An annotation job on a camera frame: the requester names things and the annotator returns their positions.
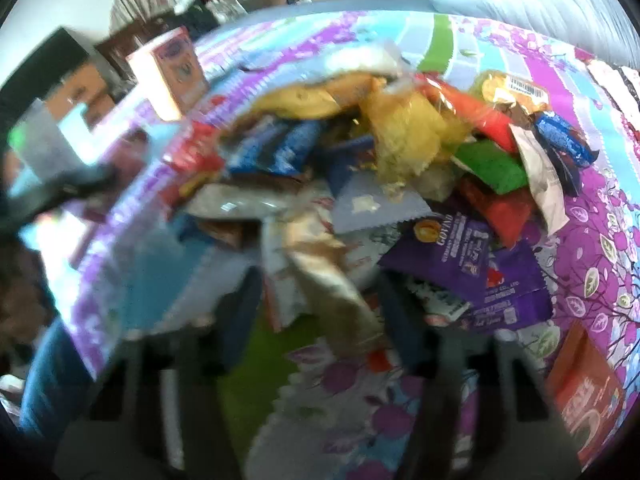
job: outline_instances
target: purple wrapper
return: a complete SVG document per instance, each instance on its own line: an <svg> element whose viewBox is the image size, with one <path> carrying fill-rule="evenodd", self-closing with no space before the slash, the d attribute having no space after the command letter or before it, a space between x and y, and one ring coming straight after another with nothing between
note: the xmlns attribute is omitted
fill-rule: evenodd
<svg viewBox="0 0 640 480"><path fill-rule="evenodd" d="M486 290L491 228L462 213L417 222L382 256L380 266L442 286L482 305Z"/></svg>
<svg viewBox="0 0 640 480"><path fill-rule="evenodd" d="M462 317L469 330L519 330L553 314L540 266L524 240L490 255L487 285L484 306L476 304Z"/></svg>

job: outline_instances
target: pile of snacks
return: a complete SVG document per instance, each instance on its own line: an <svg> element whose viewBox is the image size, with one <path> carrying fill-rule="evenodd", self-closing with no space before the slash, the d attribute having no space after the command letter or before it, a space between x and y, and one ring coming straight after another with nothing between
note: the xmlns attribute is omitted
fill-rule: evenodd
<svg viewBox="0 0 640 480"><path fill-rule="evenodd" d="M379 68L334 67L224 129L194 124L165 156L181 179L168 208L233 248L258 222L274 329L315 314L337 356L387 345L363 299L380 269L405 276L428 323L549 320L521 233L538 215L549 235L568 222L564 195L598 153L534 83L490 71L462 92L379 49Z"/></svg>

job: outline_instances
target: person's leg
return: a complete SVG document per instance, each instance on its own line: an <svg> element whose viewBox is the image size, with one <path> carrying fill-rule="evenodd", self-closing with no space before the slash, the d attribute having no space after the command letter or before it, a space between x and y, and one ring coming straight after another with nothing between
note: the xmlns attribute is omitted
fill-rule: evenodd
<svg viewBox="0 0 640 480"><path fill-rule="evenodd" d="M84 409L91 375L57 318L42 340L24 387L20 430L50 463L66 430Z"/></svg>

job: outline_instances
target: barcode label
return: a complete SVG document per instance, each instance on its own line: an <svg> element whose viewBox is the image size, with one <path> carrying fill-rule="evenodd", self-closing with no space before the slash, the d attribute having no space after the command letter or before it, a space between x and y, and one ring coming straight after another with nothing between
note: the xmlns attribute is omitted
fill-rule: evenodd
<svg viewBox="0 0 640 480"><path fill-rule="evenodd" d="M512 306L504 309L504 322L507 325L512 325L518 322L518 316L516 315L516 310Z"/></svg>
<svg viewBox="0 0 640 480"><path fill-rule="evenodd" d="M515 77L507 76L507 89L513 90L514 92L519 92L524 95L528 95L535 99L543 100L545 102L548 100L546 92L543 89L537 88L527 83L526 81L517 79Z"/></svg>

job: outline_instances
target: white wall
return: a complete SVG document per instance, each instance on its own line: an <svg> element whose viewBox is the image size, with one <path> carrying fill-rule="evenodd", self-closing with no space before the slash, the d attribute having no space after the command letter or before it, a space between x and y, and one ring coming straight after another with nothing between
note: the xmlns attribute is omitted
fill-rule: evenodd
<svg viewBox="0 0 640 480"><path fill-rule="evenodd" d="M42 40L58 27L92 43L109 35L113 0L18 0L0 27L0 86Z"/></svg>

